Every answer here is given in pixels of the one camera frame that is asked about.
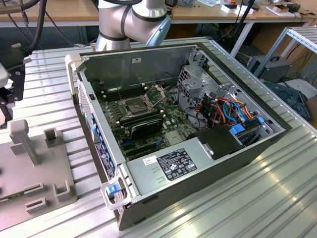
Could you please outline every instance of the motherboard chip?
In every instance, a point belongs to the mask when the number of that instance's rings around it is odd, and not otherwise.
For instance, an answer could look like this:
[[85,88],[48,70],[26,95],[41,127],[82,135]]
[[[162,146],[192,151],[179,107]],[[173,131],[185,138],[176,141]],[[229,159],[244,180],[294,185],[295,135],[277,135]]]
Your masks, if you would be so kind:
[[129,101],[126,101],[125,104],[127,105],[127,109],[132,113],[140,113],[147,111],[147,105],[143,102],[141,98],[131,99]]
[[182,137],[180,137],[176,130],[166,133],[165,138],[170,143],[170,145],[176,145],[183,141]]

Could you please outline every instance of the wooden desk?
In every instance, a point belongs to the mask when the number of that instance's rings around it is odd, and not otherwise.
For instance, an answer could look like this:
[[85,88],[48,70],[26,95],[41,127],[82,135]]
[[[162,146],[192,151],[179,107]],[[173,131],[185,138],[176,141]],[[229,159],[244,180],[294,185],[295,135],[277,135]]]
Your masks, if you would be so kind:
[[[305,8],[310,9],[305,0],[296,0],[297,3],[302,4]],[[215,5],[213,7],[206,6],[200,2],[195,2],[194,7],[184,7],[184,6],[175,6],[173,8],[172,23],[181,24],[181,23],[232,23],[237,19],[237,15],[234,13],[225,13],[220,10],[220,6]],[[245,20],[245,26],[231,51],[231,55],[235,57],[248,36],[254,23],[281,23],[281,22],[303,22],[303,26],[309,26],[317,16],[314,15],[304,15],[303,18],[289,16],[289,17],[280,17],[268,9],[265,5],[260,5],[260,10],[254,11],[253,14],[249,14]],[[295,42],[286,48],[282,56],[285,56]]]
[[[309,7],[306,0],[296,0],[297,3]],[[29,26],[37,25],[39,6],[28,9],[26,12],[29,17]],[[99,13],[91,0],[48,0],[47,12],[58,26],[87,26],[98,25]],[[172,23],[232,23],[236,21],[237,15],[234,13],[227,14],[220,10],[218,5],[209,7],[200,2],[195,2],[194,7],[176,6],[173,8]],[[21,14],[12,14],[14,20],[19,26],[24,27]],[[303,22],[303,26],[309,26],[317,16],[305,15],[303,19],[299,17],[279,17],[270,12],[261,5],[259,11],[250,14],[245,20],[246,24],[239,36],[231,55],[236,56],[242,43],[246,39],[254,23],[259,22]],[[46,17],[44,26],[52,26],[50,20]],[[6,15],[0,15],[0,27],[13,27],[12,22]]]
[[[198,1],[195,2],[194,7],[175,6],[172,13],[173,23],[229,23],[235,22],[237,19],[236,14],[225,13],[220,10],[219,5],[209,7]],[[245,22],[306,22],[315,18],[317,16],[313,15],[305,15],[303,20],[300,17],[294,18],[294,16],[280,17],[266,9],[265,5],[260,5],[260,10],[249,14]]]
[[[46,11],[58,26],[87,26],[99,24],[99,13],[91,0],[48,0]],[[39,5],[26,10],[30,27],[37,25]],[[18,26],[24,27],[20,13],[12,14]],[[53,26],[45,16],[44,26]],[[0,15],[0,27],[13,27],[7,15]]]

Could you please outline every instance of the open computer chassis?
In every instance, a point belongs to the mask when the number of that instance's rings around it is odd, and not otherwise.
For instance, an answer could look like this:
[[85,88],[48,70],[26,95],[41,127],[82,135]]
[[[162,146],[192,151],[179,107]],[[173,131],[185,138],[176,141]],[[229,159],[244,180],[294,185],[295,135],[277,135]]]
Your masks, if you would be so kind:
[[76,58],[75,108],[120,230],[249,164],[291,129],[201,43]]

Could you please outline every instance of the warning label sticker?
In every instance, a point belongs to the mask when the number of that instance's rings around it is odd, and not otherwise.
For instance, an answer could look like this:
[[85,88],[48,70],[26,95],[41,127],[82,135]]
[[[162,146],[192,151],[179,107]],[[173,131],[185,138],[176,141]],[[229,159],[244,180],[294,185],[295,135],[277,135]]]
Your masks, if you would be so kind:
[[158,157],[157,161],[170,181],[197,169],[184,148]]

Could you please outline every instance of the aluminum profile table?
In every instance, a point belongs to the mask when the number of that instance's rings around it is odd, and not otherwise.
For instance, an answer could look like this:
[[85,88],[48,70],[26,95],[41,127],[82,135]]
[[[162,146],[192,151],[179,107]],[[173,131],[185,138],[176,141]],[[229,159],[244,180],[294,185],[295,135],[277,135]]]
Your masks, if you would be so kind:
[[[14,116],[26,118],[30,134],[62,130],[78,200],[0,233],[0,237],[316,237],[317,131],[216,42],[206,38],[167,40],[163,44],[202,42],[292,127],[278,143],[248,166],[119,231],[105,207],[100,179],[71,101],[64,57],[84,49],[38,51],[26,65],[25,98]],[[210,71],[225,83],[217,68]],[[0,131],[0,143],[9,140]]]
[[275,51],[278,49],[278,47],[283,43],[285,38],[287,36],[290,36],[293,38],[293,42],[289,44],[289,46],[285,49],[284,52],[289,52],[289,50],[293,47],[294,42],[298,42],[302,44],[303,46],[307,47],[311,51],[313,51],[315,54],[317,54],[317,27],[286,27],[281,35],[278,37],[272,48],[267,53],[265,59],[262,61],[262,63],[259,65],[257,70],[254,72],[254,75],[258,77],[262,70],[265,68],[265,65],[267,62],[271,59],[271,57],[274,55]]

